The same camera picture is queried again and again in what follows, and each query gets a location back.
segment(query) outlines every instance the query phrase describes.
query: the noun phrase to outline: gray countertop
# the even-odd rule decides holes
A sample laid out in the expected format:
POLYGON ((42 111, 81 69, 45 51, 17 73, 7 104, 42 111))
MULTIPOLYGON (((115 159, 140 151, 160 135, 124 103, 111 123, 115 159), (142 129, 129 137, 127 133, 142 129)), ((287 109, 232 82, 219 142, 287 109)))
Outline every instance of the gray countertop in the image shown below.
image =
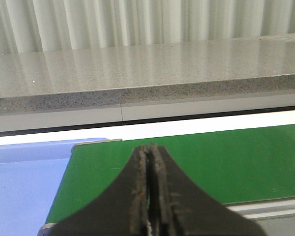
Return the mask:
POLYGON ((295 89, 295 34, 0 56, 0 114, 295 89))

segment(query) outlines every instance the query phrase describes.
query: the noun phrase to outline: green conveyor belt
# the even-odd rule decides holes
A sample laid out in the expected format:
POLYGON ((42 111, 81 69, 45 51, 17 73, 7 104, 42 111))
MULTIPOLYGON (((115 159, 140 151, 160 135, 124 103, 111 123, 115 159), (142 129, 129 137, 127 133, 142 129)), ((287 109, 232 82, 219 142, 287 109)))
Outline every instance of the green conveyor belt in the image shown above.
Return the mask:
POLYGON ((295 124, 86 144, 74 148, 46 223, 96 198, 132 149, 150 142, 166 146, 187 175, 221 203, 295 196, 295 124))

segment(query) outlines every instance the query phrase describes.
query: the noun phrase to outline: blue plastic bin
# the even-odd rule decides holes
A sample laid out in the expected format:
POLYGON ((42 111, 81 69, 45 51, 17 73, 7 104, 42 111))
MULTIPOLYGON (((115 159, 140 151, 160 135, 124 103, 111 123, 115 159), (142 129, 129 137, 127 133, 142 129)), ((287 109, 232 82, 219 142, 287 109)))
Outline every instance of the blue plastic bin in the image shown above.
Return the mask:
POLYGON ((0 146, 0 236, 35 236, 44 225, 74 144, 93 138, 0 146))

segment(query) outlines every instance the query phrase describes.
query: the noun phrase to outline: speckled countertop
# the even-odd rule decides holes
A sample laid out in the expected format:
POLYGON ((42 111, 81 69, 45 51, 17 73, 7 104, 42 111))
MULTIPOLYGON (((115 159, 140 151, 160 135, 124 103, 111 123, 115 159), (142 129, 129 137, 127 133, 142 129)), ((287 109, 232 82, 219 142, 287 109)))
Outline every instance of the speckled countertop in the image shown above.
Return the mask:
POLYGON ((295 34, 0 56, 0 114, 295 89, 295 34))

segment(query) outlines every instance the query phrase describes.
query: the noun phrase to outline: metal edge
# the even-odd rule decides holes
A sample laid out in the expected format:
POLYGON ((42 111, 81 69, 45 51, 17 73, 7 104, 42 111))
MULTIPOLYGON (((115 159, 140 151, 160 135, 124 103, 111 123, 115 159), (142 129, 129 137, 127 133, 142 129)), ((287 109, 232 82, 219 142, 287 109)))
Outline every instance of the metal edge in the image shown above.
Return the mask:
POLYGON ((51 228, 55 225, 56 223, 48 223, 44 224, 42 227, 40 227, 37 236, 48 236, 51 228))
POLYGON ((245 218, 253 220, 287 217, 295 215, 295 198, 275 199, 257 203, 251 202, 248 204, 234 204, 227 205, 226 207, 245 218))
POLYGON ((84 144, 97 144, 97 143, 106 143, 106 142, 114 142, 114 141, 122 141, 122 139, 107 139, 107 140, 99 140, 99 141, 88 141, 88 142, 80 142, 73 145, 71 149, 71 153, 73 152, 74 148, 84 144))

